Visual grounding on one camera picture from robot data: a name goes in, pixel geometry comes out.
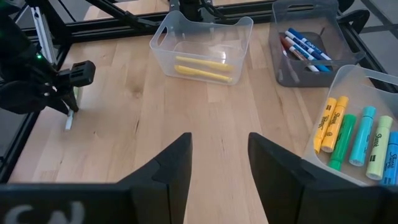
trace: blue highlighter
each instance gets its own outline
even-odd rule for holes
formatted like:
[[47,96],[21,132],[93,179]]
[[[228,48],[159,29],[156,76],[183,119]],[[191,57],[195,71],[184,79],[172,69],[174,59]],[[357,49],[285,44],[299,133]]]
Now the blue highlighter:
[[363,108],[362,114],[353,150],[349,157],[349,163],[354,166],[363,166],[365,164],[366,150],[368,149],[376,109],[373,106],[367,106]]
[[388,148],[386,155],[386,163],[384,164],[383,179],[380,184],[382,185],[395,185],[397,182],[398,174],[398,132],[393,131],[390,133],[388,140]]

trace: marker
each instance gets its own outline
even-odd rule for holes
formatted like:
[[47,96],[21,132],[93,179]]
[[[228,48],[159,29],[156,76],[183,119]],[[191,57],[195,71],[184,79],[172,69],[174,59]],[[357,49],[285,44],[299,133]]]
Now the marker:
[[373,149],[369,158],[368,169],[366,170],[366,177],[372,180],[381,180],[383,178],[391,125],[391,117],[381,116],[379,118],[379,126],[374,135]]
[[397,183],[398,174],[398,132],[393,131],[390,133],[388,140],[388,149],[386,162],[384,164],[383,179],[380,181],[382,185],[395,185]]
[[354,166],[363,166],[365,163],[366,151],[372,131],[373,117],[376,109],[373,106],[363,108],[361,123],[356,133],[353,150],[349,157],[349,163]]
[[333,153],[331,154],[329,167],[340,171],[341,164],[344,161],[344,158],[347,153],[347,149],[349,146],[349,141],[351,136],[354,133],[356,117],[352,114],[346,114],[343,118],[343,124],[341,124],[340,131],[337,136],[336,147]]
[[329,126],[331,115],[335,110],[336,102],[336,99],[329,97],[326,103],[326,107],[323,110],[322,119],[318,124],[317,133],[315,134],[315,137],[313,139],[313,148],[316,153],[319,153],[321,149],[321,143],[323,138],[325,137],[326,129]]
[[293,28],[288,29],[289,32],[291,32],[294,36],[298,38],[298,40],[301,40],[305,44],[307,44],[310,48],[312,48],[316,53],[320,54],[324,59],[326,60],[331,60],[329,56],[327,56],[325,53],[323,53],[318,47],[313,45],[311,42],[309,42],[301,33],[297,32]]
[[[284,55],[288,58],[287,52],[286,52],[286,50],[285,50],[285,47],[284,47],[284,46],[281,46],[281,47],[282,47],[282,52],[283,52]],[[299,82],[300,82],[299,76],[297,76],[297,73],[296,73],[296,72],[294,71],[294,69],[292,68],[292,65],[290,64],[289,60],[287,60],[286,63],[287,63],[287,66],[288,66],[288,68],[289,68],[289,70],[290,70],[290,74],[291,74],[291,76],[292,76],[294,82],[295,82],[295,83],[299,83]]]
[[[282,45],[288,49],[290,52],[292,52],[298,59],[300,60],[307,60],[304,55],[302,55],[296,48],[294,48],[287,40],[285,40],[283,37],[279,37],[280,38],[280,42],[282,43]],[[308,68],[313,71],[313,72],[319,72],[319,70],[313,66],[313,65],[309,65]]]
[[[308,54],[307,51],[305,51],[303,48],[298,46],[292,39],[289,37],[285,37],[288,43],[290,43],[295,49],[297,49],[304,57],[308,60],[313,60],[316,61],[316,58],[313,57],[312,55]],[[324,65],[316,65],[316,68],[319,69],[321,72],[330,72],[329,68],[326,68]]]
[[314,49],[310,48],[307,44],[304,44],[301,40],[298,40],[298,38],[294,36],[291,32],[286,31],[285,34],[286,36],[290,37],[298,46],[310,53],[313,57],[318,60],[324,60],[324,58],[320,54],[316,53]]
[[323,138],[321,149],[324,152],[333,152],[335,148],[338,131],[343,121],[344,112],[348,104],[348,97],[341,96],[337,99],[336,108],[333,111],[333,117],[330,120],[328,129],[326,130],[326,136]]

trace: red marker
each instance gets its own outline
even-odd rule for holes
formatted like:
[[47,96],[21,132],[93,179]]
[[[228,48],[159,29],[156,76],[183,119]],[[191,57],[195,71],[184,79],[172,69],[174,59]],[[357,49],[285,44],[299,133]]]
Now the red marker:
[[[290,52],[292,52],[298,59],[300,60],[307,60],[304,55],[302,55],[292,44],[290,44],[287,40],[285,40],[283,37],[279,36],[280,42],[282,45],[285,47],[285,49],[288,49]],[[313,66],[309,65],[308,68],[313,71],[313,72],[319,72],[319,70]]]

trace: blue marker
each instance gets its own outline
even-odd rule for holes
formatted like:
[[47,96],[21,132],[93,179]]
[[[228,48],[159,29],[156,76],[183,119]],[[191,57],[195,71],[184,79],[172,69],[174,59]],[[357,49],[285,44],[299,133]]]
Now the blue marker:
[[368,149],[369,138],[372,131],[373,117],[376,109],[373,106],[363,108],[362,120],[355,137],[353,150],[349,157],[349,163],[354,166],[363,166],[365,163],[366,150]]
[[329,56],[327,56],[325,53],[323,53],[321,50],[319,50],[318,47],[313,45],[311,42],[309,42],[303,35],[301,35],[299,32],[294,30],[293,28],[288,29],[289,32],[291,32],[294,36],[298,38],[298,40],[301,40],[305,44],[307,44],[310,48],[312,48],[316,53],[320,54],[324,59],[326,60],[331,60]]
[[[316,60],[315,57],[311,56],[310,54],[308,54],[307,51],[305,51],[303,48],[301,48],[300,46],[298,46],[292,39],[290,39],[289,37],[285,37],[285,40],[287,40],[288,43],[290,43],[295,49],[297,49],[302,55],[304,55],[304,57],[308,60]],[[321,72],[330,72],[329,68],[326,68],[326,66],[324,65],[316,65],[316,68],[319,69],[319,71]]]
[[382,185],[395,185],[397,182],[398,174],[398,132],[393,131],[390,133],[390,138],[388,140],[388,149],[386,155],[386,161],[384,164],[383,179],[381,179],[380,184]]
[[314,49],[310,48],[307,44],[304,44],[301,40],[298,40],[298,38],[294,36],[291,32],[286,31],[285,34],[286,36],[290,37],[298,46],[302,47],[304,50],[310,53],[313,57],[318,60],[324,60],[324,58],[320,54],[316,53]]

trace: light green highlighter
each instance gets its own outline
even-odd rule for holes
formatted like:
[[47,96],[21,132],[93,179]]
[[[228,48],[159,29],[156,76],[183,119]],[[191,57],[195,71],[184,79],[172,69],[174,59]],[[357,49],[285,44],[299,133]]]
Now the light green highlighter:
[[366,177],[372,180],[381,180],[383,178],[384,162],[386,160],[391,125],[391,117],[381,116],[379,118],[379,125],[374,135],[373,149],[369,157],[368,169],[366,170]]

